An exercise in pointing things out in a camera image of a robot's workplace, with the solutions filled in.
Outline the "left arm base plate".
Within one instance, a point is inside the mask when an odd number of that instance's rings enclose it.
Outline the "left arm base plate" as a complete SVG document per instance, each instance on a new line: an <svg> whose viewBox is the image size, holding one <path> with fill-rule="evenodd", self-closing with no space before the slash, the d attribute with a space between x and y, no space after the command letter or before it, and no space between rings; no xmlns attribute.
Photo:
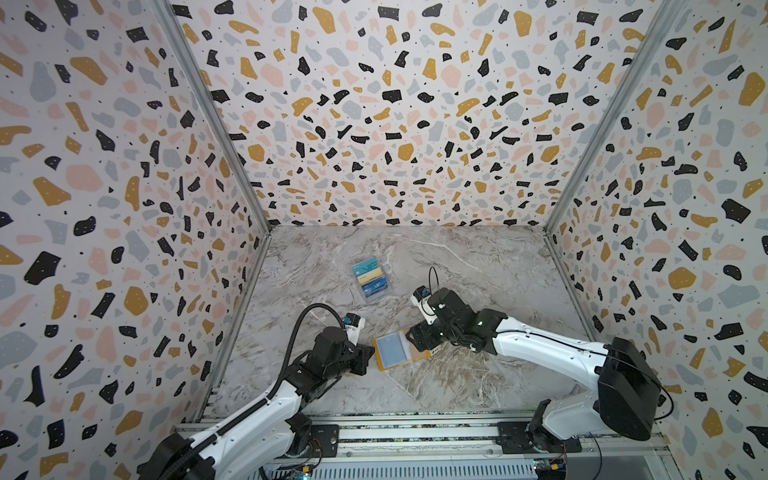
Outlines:
<svg viewBox="0 0 768 480"><path fill-rule="evenodd" d="M284 454L287 458L334 458L339 447L340 426L321 424L301 427Z"/></svg>

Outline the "teal credit card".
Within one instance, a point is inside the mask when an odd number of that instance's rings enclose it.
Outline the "teal credit card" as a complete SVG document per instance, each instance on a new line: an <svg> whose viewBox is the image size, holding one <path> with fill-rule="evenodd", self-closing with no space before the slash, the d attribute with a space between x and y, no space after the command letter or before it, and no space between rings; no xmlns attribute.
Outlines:
<svg viewBox="0 0 768 480"><path fill-rule="evenodd" d="M380 267L378 260L375 257L368 258L352 266L352 271L355 277L364 276Z"/></svg>

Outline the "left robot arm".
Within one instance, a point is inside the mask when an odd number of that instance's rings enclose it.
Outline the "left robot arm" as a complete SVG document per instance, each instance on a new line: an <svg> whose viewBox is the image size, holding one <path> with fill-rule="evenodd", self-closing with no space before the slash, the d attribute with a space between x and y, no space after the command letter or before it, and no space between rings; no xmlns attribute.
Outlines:
<svg viewBox="0 0 768 480"><path fill-rule="evenodd" d="M243 479L274 459L299 456L312 421L302 413L343 375L367 373L375 348L327 327L313 348L291 361L270 390L213 427L173 433L139 469L140 479Z"/></svg>

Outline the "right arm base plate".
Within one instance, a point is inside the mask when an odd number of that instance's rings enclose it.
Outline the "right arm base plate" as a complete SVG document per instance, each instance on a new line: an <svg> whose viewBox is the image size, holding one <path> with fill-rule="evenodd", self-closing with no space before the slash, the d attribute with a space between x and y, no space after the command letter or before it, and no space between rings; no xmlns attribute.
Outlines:
<svg viewBox="0 0 768 480"><path fill-rule="evenodd" d="M496 443L504 454L569 454L582 451L582 445L577 438L560 440L543 427L531 430L525 422L499 422L497 429Z"/></svg>

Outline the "yellow card holder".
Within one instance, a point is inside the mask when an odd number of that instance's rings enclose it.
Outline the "yellow card holder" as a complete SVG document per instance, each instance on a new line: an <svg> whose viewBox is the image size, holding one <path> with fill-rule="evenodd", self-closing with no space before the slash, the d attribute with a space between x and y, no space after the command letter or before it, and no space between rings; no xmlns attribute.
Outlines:
<svg viewBox="0 0 768 480"><path fill-rule="evenodd" d="M429 350L419 352L406 338L406 331L392 332L373 340L378 369L387 371L431 357Z"/></svg>

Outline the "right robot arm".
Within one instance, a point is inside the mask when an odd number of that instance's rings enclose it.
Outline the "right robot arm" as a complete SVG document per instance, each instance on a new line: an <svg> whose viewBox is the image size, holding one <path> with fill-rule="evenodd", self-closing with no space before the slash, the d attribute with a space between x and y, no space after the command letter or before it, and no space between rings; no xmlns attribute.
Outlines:
<svg viewBox="0 0 768 480"><path fill-rule="evenodd" d="M447 288L421 286L411 302L423 319L406 338L420 352L450 343L473 353L532 362L583 387L577 395L539 403L524 430L526 445L534 449L561 452L568 441L603 431L647 441L661 418L659 400L668 392L626 339L601 343L551 333L497 310L474 311Z"/></svg>

